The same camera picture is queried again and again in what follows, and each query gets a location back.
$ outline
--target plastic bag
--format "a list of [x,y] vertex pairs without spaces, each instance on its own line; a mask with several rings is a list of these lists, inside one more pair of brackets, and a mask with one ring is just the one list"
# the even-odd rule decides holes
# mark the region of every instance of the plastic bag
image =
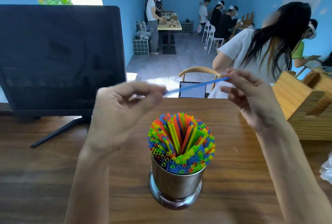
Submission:
[[323,163],[321,169],[320,169],[320,177],[323,180],[328,181],[330,184],[332,184],[332,152],[329,155],[329,158],[325,163]]
[[201,30],[202,30],[202,25],[201,24],[199,24],[198,26],[197,26],[197,33],[200,33],[201,32]]

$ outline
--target blue straw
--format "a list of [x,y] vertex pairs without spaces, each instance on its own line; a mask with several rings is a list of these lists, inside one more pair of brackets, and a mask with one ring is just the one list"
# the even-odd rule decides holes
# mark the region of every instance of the blue straw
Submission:
[[207,84],[217,83],[219,81],[228,80],[228,79],[229,79],[229,77],[225,77],[225,78],[220,78],[220,79],[216,79],[216,80],[210,80],[210,81],[206,81],[206,82],[202,82],[202,83],[198,83],[198,84],[193,84],[193,85],[191,85],[189,87],[177,88],[177,89],[173,89],[173,90],[167,91],[167,92],[163,93],[163,95],[165,95],[165,94],[171,94],[171,93],[176,93],[176,92],[187,91],[187,90],[192,89],[192,88],[202,87],[202,86],[205,86]]

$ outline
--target wooden box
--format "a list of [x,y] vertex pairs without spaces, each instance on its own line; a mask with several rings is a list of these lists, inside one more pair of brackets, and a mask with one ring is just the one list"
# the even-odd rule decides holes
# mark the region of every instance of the wooden box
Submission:
[[287,121],[300,140],[332,141],[332,79],[310,72],[302,81],[283,72],[273,86]]

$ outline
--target monitor stand leg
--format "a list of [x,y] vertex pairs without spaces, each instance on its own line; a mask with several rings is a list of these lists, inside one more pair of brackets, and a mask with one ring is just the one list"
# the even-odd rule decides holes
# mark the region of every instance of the monitor stand leg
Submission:
[[52,138],[55,138],[56,136],[60,135],[61,133],[67,131],[68,129],[71,129],[75,125],[90,123],[90,121],[91,121],[91,116],[90,117],[75,118],[71,122],[67,123],[65,126],[62,126],[60,129],[58,129],[58,130],[52,132],[51,134],[49,134],[47,137],[44,137],[43,139],[35,142],[30,147],[31,148],[36,148],[37,146],[43,144],[44,142],[47,142],[48,140],[51,140]]

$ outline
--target person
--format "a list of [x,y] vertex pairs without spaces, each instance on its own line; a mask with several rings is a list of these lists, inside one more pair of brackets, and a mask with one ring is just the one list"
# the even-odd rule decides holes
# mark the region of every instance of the person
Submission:
[[156,14],[161,16],[162,11],[164,11],[162,0],[156,0]]
[[157,52],[158,40],[159,40],[157,20],[160,20],[163,23],[165,23],[166,19],[156,14],[156,0],[147,0],[145,3],[145,8],[146,8],[147,24],[149,25],[151,32],[151,41],[150,41],[151,53],[159,54]]
[[219,1],[215,8],[212,11],[211,15],[211,21],[210,23],[214,26],[217,26],[220,18],[222,17],[222,11],[225,8],[225,2],[224,1]]
[[[244,29],[220,47],[212,67],[219,73],[232,65],[246,69],[267,83],[275,83],[282,71],[292,68],[291,52],[305,33],[311,16],[307,3],[281,6],[264,21],[261,29]],[[217,83],[208,98],[226,98]]]
[[239,8],[237,6],[230,6],[228,12],[225,15],[222,15],[215,25],[215,33],[214,37],[216,38],[224,38],[224,39],[232,39],[234,35],[231,34],[229,29],[234,28],[234,26],[239,26],[241,23],[240,19],[236,19],[233,17],[237,16],[237,12]]
[[294,66],[299,68],[303,67],[307,62],[316,60],[320,56],[318,55],[312,55],[308,58],[303,58],[303,50],[305,48],[305,44],[303,42],[303,39],[314,39],[316,37],[316,30],[318,26],[318,21],[315,19],[310,19],[309,25],[307,27],[307,30],[301,37],[301,41],[296,45],[292,52],[292,59],[294,60]]
[[207,6],[211,3],[211,0],[204,0],[204,4],[200,7],[199,16],[200,24],[202,26],[202,31],[204,31],[205,23],[208,19],[208,9]]
[[[330,224],[332,207],[316,182],[300,141],[268,83],[248,71],[228,69],[234,85],[222,87],[240,108],[262,148],[286,223]],[[107,224],[110,158],[132,128],[162,103],[165,88],[142,82],[101,88],[86,141],[78,156],[64,224]],[[131,100],[134,94],[145,99]]]

